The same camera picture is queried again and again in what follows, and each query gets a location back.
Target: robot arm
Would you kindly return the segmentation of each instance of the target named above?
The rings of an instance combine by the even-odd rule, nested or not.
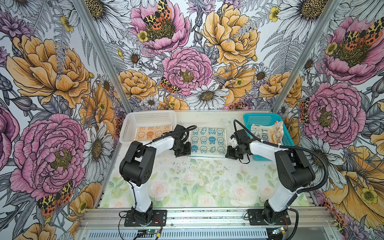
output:
[[[297,190],[307,186],[315,179],[314,171],[304,152],[296,149],[284,149],[255,142],[244,129],[231,136],[232,146],[228,146],[227,158],[243,159],[244,154],[260,155],[276,163],[279,186],[272,197],[264,204],[264,219],[268,223],[276,222],[286,215],[287,208],[297,198]]]
[[[137,141],[130,144],[126,156],[120,163],[119,171],[133,189],[136,202],[131,214],[135,222],[145,225],[150,222],[152,217],[148,180],[152,174],[155,156],[169,149],[175,151],[176,157],[190,155],[191,144],[185,142],[189,136],[189,130],[191,130],[189,128],[177,125],[173,132],[167,134],[168,136],[155,139],[150,144],[144,145]]]

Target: red wire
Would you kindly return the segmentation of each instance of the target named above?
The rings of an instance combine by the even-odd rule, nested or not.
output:
[[[287,221],[285,220],[285,218],[283,218],[283,219],[284,219],[284,221],[285,221],[285,227],[288,228],[288,223],[287,223]]]
[[[157,218],[157,217],[153,217],[154,219],[156,219],[156,221],[158,221],[160,223],[160,227],[163,227],[163,224],[161,223],[161,221]]]

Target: black mounting plate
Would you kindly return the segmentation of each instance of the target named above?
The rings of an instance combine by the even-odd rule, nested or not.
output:
[[[145,226],[141,225],[135,221],[133,215],[134,213],[127,215],[124,222],[125,227],[159,227],[160,226],[160,223],[154,220],[151,220],[148,225],[145,225]],[[164,227],[167,222],[167,210],[153,210],[152,217],[156,217],[157,219],[159,219],[161,221],[161,224]]]
[[[249,219],[249,224],[251,226],[263,226],[263,225],[270,225],[264,221],[264,216],[263,216],[263,209],[248,209],[248,219]],[[289,217],[285,218],[278,218],[275,220],[276,225],[291,225],[291,220]]]

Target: floral mat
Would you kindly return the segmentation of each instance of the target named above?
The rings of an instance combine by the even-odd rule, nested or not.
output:
[[[130,185],[119,173],[124,154],[119,154],[99,208],[129,208],[133,204]],[[260,207],[281,184],[276,164],[175,158],[165,151],[155,160],[149,180],[153,207]],[[301,194],[292,206],[309,206]]]

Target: blue plastic basket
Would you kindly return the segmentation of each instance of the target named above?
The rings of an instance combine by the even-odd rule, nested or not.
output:
[[[280,117],[280,115],[276,113],[246,113],[244,114],[243,119],[244,119],[245,126],[248,129],[251,129],[252,124],[258,124],[262,126],[271,126],[275,124],[275,121],[278,121],[278,122],[282,121],[282,118]],[[283,145],[294,146],[295,144],[293,143],[291,135],[289,134],[285,124],[283,124],[283,128],[284,128]],[[259,155],[252,155],[252,157],[256,161],[270,161],[269,159]]]

